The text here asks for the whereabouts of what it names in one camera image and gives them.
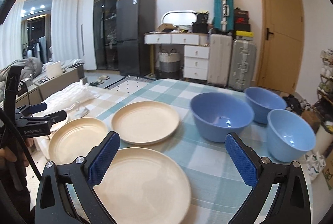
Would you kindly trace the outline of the person's left hand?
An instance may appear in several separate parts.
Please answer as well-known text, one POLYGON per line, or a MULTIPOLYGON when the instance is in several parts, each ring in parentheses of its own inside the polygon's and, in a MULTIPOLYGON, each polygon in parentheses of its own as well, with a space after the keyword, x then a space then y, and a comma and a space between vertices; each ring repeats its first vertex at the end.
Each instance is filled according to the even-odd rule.
MULTIPOLYGON (((25 144, 26 144, 27 148, 32 147, 34 144, 33 139, 32 138, 26 139, 25 144)), ((17 161, 17 156, 8 147, 0 149, 0 157, 1 157, 1 166, 0 166, 1 170, 5 169, 6 161, 9 161, 12 163, 17 161)))

